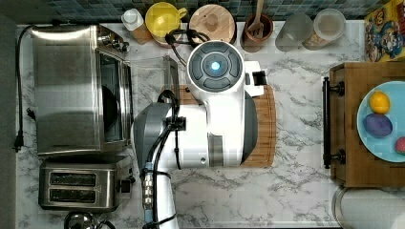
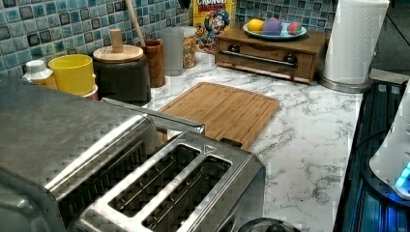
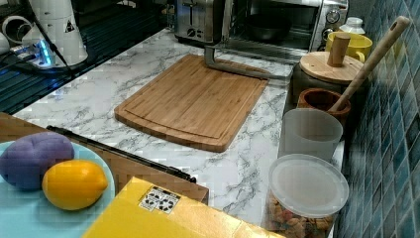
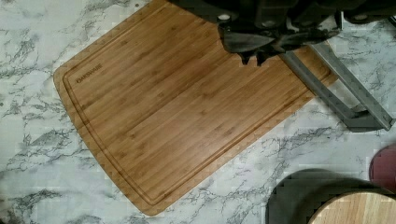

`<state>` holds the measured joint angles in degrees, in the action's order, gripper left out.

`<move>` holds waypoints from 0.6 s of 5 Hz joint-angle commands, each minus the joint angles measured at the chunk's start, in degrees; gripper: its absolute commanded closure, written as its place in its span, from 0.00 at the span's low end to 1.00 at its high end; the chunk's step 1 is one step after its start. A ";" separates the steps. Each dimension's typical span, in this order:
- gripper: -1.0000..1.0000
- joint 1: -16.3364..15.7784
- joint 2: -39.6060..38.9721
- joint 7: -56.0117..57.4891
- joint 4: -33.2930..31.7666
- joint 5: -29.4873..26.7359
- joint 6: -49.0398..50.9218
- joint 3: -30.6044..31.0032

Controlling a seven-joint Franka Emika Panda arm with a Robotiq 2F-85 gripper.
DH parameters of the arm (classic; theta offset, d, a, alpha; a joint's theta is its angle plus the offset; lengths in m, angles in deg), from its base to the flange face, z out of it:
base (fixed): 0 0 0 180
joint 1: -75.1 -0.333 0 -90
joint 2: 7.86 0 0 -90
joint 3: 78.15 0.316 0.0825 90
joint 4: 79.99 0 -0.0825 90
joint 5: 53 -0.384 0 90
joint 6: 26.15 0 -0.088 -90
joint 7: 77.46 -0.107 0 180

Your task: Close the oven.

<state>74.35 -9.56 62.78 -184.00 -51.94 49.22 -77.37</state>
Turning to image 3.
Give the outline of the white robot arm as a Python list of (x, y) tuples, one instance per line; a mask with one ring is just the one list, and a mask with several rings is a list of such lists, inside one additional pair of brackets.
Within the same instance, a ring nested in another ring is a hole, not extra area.
[[(76, 26), (71, 0), (28, 0), (34, 21), (21, 16), (7, 17), (2, 33), (18, 44), (11, 52), (40, 69), (70, 67), (88, 58), (80, 32)], [(13, 21), (24, 22), (30, 28), (21, 40), (13, 40), (6, 34), (7, 25)]]

